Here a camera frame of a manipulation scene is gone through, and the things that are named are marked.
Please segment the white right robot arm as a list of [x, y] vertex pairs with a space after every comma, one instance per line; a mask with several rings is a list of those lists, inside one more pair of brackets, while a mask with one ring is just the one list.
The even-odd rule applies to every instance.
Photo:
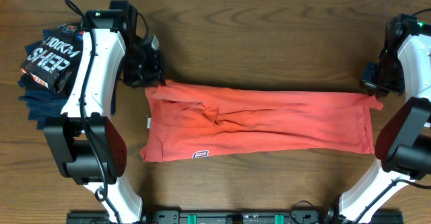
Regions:
[[406, 186], [428, 189], [430, 174], [430, 24], [417, 13], [399, 15], [385, 26], [377, 63], [368, 63], [361, 85], [374, 96], [394, 93], [405, 103], [378, 135], [375, 160], [348, 191], [339, 195], [325, 223], [402, 223], [399, 211], [381, 207]]

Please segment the orange red t-shirt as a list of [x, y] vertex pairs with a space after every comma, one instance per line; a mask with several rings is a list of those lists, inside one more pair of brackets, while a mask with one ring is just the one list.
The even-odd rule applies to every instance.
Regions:
[[167, 81], [145, 91], [151, 116], [146, 162], [216, 155], [334, 149], [374, 152], [373, 96], [258, 91]]

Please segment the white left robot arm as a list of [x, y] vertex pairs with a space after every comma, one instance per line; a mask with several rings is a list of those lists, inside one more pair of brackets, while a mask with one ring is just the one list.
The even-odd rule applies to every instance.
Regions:
[[127, 1], [82, 15], [83, 55], [73, 89], [43, 132], [60, 174], [87, 188], [104, 210], [70, 212], [68, 223], [147, 222], [143, 200], [124, 175], [126, 144], [110, 119], [118, 81], [132, 88], [165, 82], [158, 39], [136, 33], [141, 18]]

